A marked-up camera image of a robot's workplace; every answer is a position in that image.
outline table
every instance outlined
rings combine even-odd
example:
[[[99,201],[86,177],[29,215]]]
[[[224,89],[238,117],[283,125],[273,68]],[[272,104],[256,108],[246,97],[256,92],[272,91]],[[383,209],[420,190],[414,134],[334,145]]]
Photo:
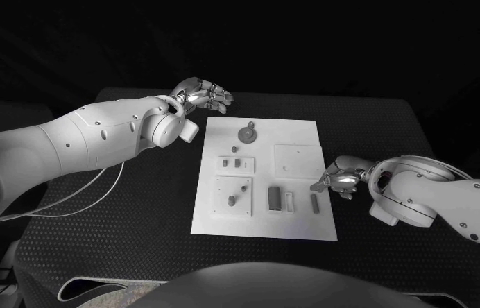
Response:
[[[168,89],[106,88],[97,101],[168,94]],[[409,103],[398,99],[236,93],[228,115],[316,120],[329,165],[339,155],[384,160],[398,155],[433,157]],[[221,237],[191,234],[198,174],[210,116],[189,119],[201,132],[126,163],[106,200],[64,218],[34,218],[16,254],[16,274],[28,307],[77,307],[120,289],[116,280],[169,281],[231,262],[283,262],[351,275],[401,292],[447,293],[480,305],[480,245],[463,239],[439,217],[432,228],[385,225],[368,213],[373,197],[361,185],[352,201],[332,193],[339,242]],[[51,210],[89,206],[109,190],[120,166],[83,194]],[[65,197],[96,176],[76,173],[51,182],[42,204]],[[73,279],[57,299],[63,286]],[[104,280],[103,283],[89,280]]]

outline white cable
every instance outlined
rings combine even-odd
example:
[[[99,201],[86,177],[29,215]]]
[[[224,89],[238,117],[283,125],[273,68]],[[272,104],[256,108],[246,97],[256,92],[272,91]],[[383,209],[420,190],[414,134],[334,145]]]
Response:
[[[103,195],[103,198],[94,204],[89,205],[84,209],[80,209],[78,211],[76,211],[73,213],[60,214],[60,215],[55,215],[55,216],[50,216],[50,215],[44,215],[44,214],[29,214],[29,216],[42,216],[45,218],[60,218],[61,216],[71,216],[73,214],[81,213],[83,211],[90,209],[97,203],[100,203],[100,201],[107,197],[107,195],[113,191],[113,188],[117,186],[117,182],[119,182],[119,179],[120,179],[122,175],[123,175],[123,167],[120,168],[119,176],[117,176],[116,182],[113,183],[113,187],[110,188],[109,192]]]
[[[34,213],[44,211],[45,209],[51,208],[53,206],[61,204],[64,201],[67,201],[68,199],[71,199],[76,195],[78,195],[83,190],[86,190],[89,188],[89,186],[91,186],[91,184],[97,181],[99,177],[103,175],[103,172],[107,170],[107,168],[99,173],[99,175],[96,176],[96,178],[84,185],[84,187],[77,190],[70,196],[67,196],[65,198],[63,198],[61,200],[58,200],[55,203],[45,205],[44,207],[40,207],[38,209],[35,209],[34,211],[29,211],[27,213],[21,213],[21,214],[11,214],[8,216],[0,216],[0,221],[8,221],[16,218],[21,218],[24,216],[31,216]]]

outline textured tabletop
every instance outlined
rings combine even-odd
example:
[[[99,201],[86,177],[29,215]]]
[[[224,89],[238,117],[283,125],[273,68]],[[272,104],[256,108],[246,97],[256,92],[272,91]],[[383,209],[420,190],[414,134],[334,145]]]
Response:
[[[103,90],[97,101],[168,94],[165,89]],[[398,155],[433,156],[410,105],[397,99],[236,93],[228,116],[315,120],[326,165],[339,155],[384,160]],[[480,245],[463,239],[439,217],[432,228],[391,227],[370,215],[373,197],[361,185],[354,201],[332,192],[339,242],[221,237],[191,234],[198,174],[210,116],[189,119],[201,132],[126,163],[119,185],[103,202],[73,216],[34,218],[18,249],[18,279],[29,307],[77,307],[116,285],[74,278],[169,281],[208,266],[231,262],[286,262],[323,268],[403,292],[455,295],[480,306]],[[89,206],[107,192],[120,166],[50,214]],[[51,182],[42,204],[77,189],[96,172]]]

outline dark wall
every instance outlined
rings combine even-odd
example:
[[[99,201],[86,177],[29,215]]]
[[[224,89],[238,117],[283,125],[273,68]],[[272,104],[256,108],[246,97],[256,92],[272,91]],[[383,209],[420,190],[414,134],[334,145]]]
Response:
[[[406,99],[442,159],[480,168],[479,0],[5,0],[3,99],[57,116],[107,86]]]

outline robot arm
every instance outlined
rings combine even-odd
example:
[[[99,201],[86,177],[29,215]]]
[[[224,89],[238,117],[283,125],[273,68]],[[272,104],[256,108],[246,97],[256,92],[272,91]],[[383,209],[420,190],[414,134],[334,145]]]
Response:
[[[214,91],[200,94],[205,85]],[[189,78],[171,96],[94,103],[47,124],[0,132],[0,213],[32,187],[54,178],[112,167],[148,148],[169,146],[178,137],[191,142],[198,126],[185,118],[187,108],[192,111],[200,105],[225,113],[234,97],[228,93],[221,101],[217,92],[228,93]]]
[[[455,174],[466,180],[458,180]],[[311,190],[322,192],[331,187],[351,200],[361,181],[368,183],[374,197],[371,215],[388,225],[401,220],[430,227],[440,214],[465,238],[479,240],[480,180],[459,169],[417,156],[378,163],[341,156]]]

